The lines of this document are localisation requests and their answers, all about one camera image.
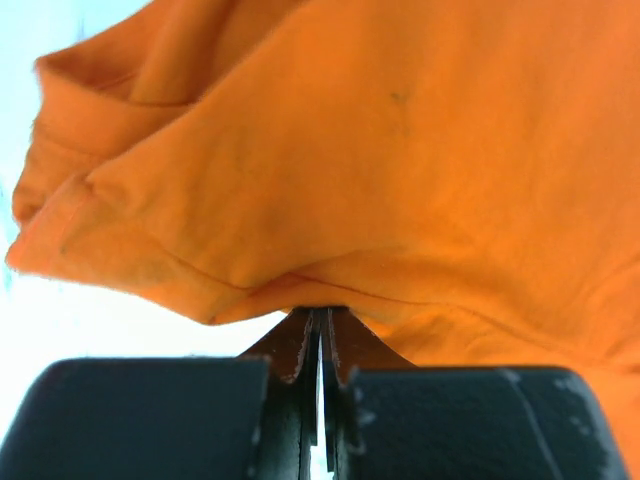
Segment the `orange t shirt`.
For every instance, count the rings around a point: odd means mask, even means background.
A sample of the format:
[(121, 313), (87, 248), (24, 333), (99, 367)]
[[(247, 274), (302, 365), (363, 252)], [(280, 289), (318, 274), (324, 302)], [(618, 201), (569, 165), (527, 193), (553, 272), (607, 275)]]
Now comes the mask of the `orange t shirt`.
[(37, 60), (23, 273), (639, 396), (635, 1), (153, 1)]

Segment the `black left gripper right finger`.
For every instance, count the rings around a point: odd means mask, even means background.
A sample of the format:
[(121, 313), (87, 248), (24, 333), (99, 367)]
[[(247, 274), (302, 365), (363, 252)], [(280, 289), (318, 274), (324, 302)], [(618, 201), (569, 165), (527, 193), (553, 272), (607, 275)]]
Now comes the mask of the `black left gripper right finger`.
[(359, 432), (350, 375), (359, 370), (409, 370), (416, 366), (371, 331), (346, 307), (319, 310), (327, 462), (336, 479), (355, 479)]

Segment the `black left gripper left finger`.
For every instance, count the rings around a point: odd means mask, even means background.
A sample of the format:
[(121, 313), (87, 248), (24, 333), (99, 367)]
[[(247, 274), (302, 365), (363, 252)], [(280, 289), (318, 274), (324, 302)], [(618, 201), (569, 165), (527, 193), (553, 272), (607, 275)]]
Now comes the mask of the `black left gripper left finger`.
[(311, 477), (311, 448), (318, 434), (319, 340), (314, 311), (296, 308), (241, 354), (268, 366), (248, 479)]

